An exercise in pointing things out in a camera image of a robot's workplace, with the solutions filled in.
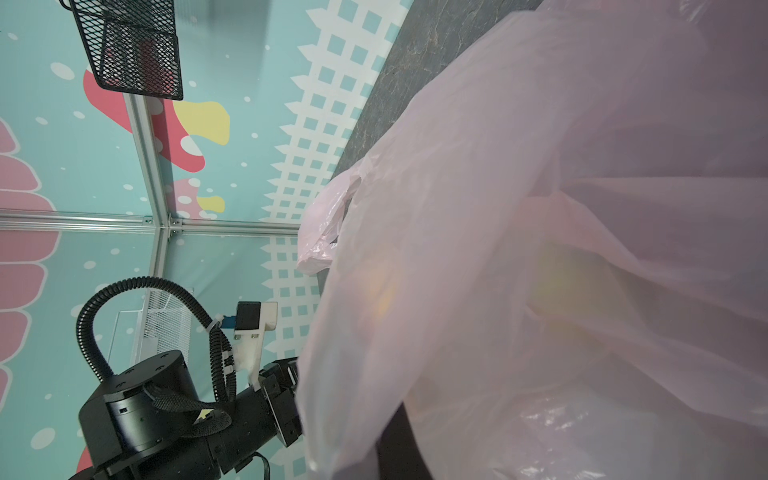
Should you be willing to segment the pink plastic bag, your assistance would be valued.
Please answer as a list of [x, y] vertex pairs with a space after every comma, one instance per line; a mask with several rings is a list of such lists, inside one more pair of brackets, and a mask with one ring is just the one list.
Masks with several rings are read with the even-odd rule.
[[311, 479], [767, 475], [767, 5], [546, 1], [307, 209]]

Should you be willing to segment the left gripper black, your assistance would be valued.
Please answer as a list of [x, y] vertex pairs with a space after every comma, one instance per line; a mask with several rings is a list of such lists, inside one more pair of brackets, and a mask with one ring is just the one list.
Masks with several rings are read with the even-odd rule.
[[290, 357], [269, 363], [258, 374], [257, 389], [237, 395], [233, 428], [239, 456], [253, 456], [273, 438], [290, 447], [302, 435], [295, 403], [297, 360]]

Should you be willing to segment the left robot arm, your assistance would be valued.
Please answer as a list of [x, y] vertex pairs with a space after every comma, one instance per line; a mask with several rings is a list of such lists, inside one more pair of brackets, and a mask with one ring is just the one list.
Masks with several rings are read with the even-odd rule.
[[[98, 311], [119, 294], [159, 290], [176, 298], [209, 337], [214, 401], [199, 399], [179, 350], [157, 353], [116, 374], [97, 345]], [[219, 479], [260, 457], [272, 439], [284, 446], [302, 434], [295, 405], [294, 357], [261, 363], [264, 336], [277, 326], [274, 302], [241, 301], [227, 337], [220, 321], [182, 286], [141, 276], [112, 283], [81, 309], [76, 339], [99, 381], [79, 412], [91, 460], [78, 479]]]

